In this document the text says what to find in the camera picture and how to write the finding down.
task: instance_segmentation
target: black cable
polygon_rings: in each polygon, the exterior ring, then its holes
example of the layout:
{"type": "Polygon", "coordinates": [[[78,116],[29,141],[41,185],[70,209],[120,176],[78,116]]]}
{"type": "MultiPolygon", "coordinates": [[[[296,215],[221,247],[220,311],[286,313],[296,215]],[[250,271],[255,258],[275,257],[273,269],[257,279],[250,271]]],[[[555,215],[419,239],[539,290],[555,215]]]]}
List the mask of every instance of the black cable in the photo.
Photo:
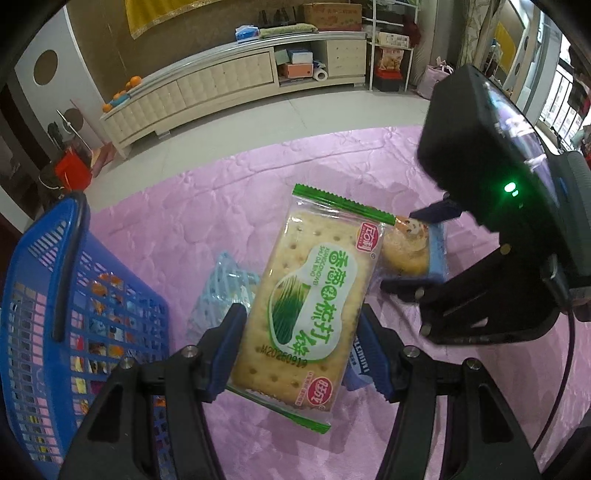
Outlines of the black cable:
{"type": "Polygon", "coordinates": [[[574,329],[574,313],[573,313],[573,306],[572,304],[569,305],[568,310],[569,315],[569,351],[566,354],[566,365],[564,366],[564,373],[562,375],[562,382],[560,382],[560,387],[558,388],[558,393],[556,395],[556,400],[554,401],[554,405],[552,405],[552,410],[550,410],[550,415],[548,416],[548,420],[546,421],[546,425],[540,432],[540,436],[535,441],[535,444],[532,450],[535,452],[537,448],[544,440],[546,433],[548,433],[548,429],[552,422],[554,421],[554,416],[558,411],[558,407],[560,406],[560,402],[562,401],[562,396],[564,395],[564,390],[566,389],[566,382],[569,380],[570,375],[570,368],[573,365],[573,357],[574,357],[574,340],[575,340],[575,329],[574,329]]]}

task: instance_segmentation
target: basket handle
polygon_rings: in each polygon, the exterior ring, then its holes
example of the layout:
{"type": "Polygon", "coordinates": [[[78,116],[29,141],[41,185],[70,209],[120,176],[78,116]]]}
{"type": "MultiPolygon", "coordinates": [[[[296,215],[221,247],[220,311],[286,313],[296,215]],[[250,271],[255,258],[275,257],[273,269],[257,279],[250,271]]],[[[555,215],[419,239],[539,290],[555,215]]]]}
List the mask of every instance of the basket handle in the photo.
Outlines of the basket handle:
{"type": "Polygon", "coordinates": [[[77,211],[75,218],[69,225],[69,238],[66,244],[66,250],[64,251],[57,285],[56,306],[53,310],[51,338],[58,343],[62,343],[66,337],[66,320],[68,317],[72,275],[78,262],[79,248],[90,224],[90,209],[86,201],[86,195],[80,191],[73,191],[61,200],[61,202],[65,202],[66,200],[74,200],[77,205],[77,211]]]}

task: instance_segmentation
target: pink bag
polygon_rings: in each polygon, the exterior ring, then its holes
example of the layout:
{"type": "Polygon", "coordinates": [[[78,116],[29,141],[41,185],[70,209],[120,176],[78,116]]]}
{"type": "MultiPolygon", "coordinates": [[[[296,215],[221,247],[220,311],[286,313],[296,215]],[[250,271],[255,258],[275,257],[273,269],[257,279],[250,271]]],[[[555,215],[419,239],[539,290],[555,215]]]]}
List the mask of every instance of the pink bag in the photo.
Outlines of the pink bag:
{"type": "Polygon", "coordinates": [[[441,57],[437,58],[437,67],[427,66],[425,74],[418,84],[417,93],[427,100],[431,100],[433,95],[433,89],[435,85],[441,82],[443,79],[449,77],[453,73],[453,69],[441,61],[441,57]]]}

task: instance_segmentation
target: white cabinet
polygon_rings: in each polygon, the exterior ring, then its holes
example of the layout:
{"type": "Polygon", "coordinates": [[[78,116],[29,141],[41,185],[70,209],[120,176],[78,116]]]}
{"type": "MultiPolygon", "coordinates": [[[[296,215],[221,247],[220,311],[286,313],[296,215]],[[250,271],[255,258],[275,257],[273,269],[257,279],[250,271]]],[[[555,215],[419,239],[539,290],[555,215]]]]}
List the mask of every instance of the white cabinet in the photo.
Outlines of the white cabinet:
{"type": "Polygon", "coordinates": [[[314,58],[326,64],[329,78],[365,75],[365,42],[327,40],[312,44],[314,58]]]}
{"type": "Polygon", "coordinates": [[[284,92],[365,82],[365,34],[324,32],[229,44],[202,52],[153,73],[132,89],[131,98],[101,117],[115,147],[163,134],[186,122],[231,106],[284,92]],[[311,42],[315,57],[327,64],[329,79],[279,83],[274,48],[311,42]]]}

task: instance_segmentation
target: blue gripper pad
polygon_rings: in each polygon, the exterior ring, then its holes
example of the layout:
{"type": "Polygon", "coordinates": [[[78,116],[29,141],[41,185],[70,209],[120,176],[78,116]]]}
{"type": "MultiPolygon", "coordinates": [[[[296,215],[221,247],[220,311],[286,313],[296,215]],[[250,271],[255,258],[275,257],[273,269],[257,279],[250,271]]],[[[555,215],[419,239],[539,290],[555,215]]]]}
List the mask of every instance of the blue gripper pad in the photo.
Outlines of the blue gripper pad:
{"type": "Polygon", "coordinates": [[[376,390],[389,402],[400,401],[399,394],[408,388],[409,377],[400,358],[404,343],[394,330],[380,325],[367,303],[361,308],[357,338],[376,390]]]}
{"type": "Polygon", "coordinates": [[[233,304],[220,326],[209,329],[197,347],[201,350],[202,378],[206,385],[199,385],[206,393],[204,401],[212,402],[226,389],[232,367],[238,355],[238,347],[246,323],[244,305],[233,304]]]}
{"type": "Polygon", "coordinates": [[[369,372],[374,379],[374,385],[378,392],[380,392],[387,400],[394,395],[394,388],[391,382],[391,371],[388,357],[384,354],[382,346],[378,340],[376,332],[372,327],[370,316],[375,317],[372,308],[364,303],[359,315],[359,324],[357,325],[357,338],[363,349],[365,360],[369,366],[369,372]]]}

